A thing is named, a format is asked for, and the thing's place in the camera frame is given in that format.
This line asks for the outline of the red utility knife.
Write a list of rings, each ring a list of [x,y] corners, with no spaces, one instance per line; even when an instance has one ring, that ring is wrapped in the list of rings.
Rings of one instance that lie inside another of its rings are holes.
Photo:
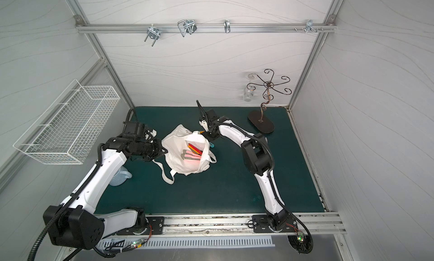
[[[191,150],[191,152],[193,152],[193,153],[195,153],[197,155],[202,155],[202,153],[203,153],[202,150],[196,148],[194,145],[192,145],[190,143],[188,144],[188,148]]]

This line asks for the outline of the white printed tote bag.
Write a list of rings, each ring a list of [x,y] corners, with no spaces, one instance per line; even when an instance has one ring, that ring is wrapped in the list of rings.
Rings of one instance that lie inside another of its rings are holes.
[[[154,163],[161,169],[164,182],[170,185],[175,182],[176,174],[188,176],[201,173],[217,162],[210,150],[210,142],[200,132],[192,132],[182,124],[162,140],[162,147],[167,150],[165,160],[171,168],[171,176],[166,176],[162,163]]]

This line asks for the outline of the pink art knife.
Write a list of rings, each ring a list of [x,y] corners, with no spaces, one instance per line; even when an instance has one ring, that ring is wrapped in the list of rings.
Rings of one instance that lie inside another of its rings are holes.
[[[181,154],[181,158],[183,160],[197,160],[197,161],[201,160],[201,157],[193,157],[193,156],[185,155],[185,154]]]

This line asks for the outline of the pink utility knife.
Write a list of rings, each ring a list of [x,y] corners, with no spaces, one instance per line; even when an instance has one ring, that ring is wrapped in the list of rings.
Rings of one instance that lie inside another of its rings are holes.
[[[195,153],[195,152],[193,152],[191,150],[183,150],[183,154],[190,155],[190,156],[193,156],[193,157],[200,157],[200,154]]]

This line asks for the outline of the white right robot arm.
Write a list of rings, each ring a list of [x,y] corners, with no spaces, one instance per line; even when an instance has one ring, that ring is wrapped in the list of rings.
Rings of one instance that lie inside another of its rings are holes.
[[[311,253],[314,243],[309,229],[285,207],[280,197],[274,179],[275,160],[265,136],[246,132],[224,116],[209,117],[208,114],[202,114],[200,124],[206,131],[207,138],[214,140],[222,136],[239,145],[244,164],[257,179],[262,192],[268,229],[278,233],[285,227],[292,228],[296,235],[289,237],[291,247],[300,254]]]

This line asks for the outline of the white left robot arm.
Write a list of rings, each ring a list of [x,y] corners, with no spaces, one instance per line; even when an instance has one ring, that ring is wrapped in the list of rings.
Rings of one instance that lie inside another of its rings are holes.
[[[45,236],[53,245],[72,247],[71,259],[81,250],[90,250],[101,239],[120,230],[131,229],[139,235],[151,233],[151,225],[143,209],[122,209],[106,215],[94,214],[102,194],[118,170],[131,156],[152,161],[167,153],[159,139],[136,141],[111,138],[97,149],[97,161],[78,187],[58,206],[44,212],[45,228],[33,244],[28,260],[36,258]]]

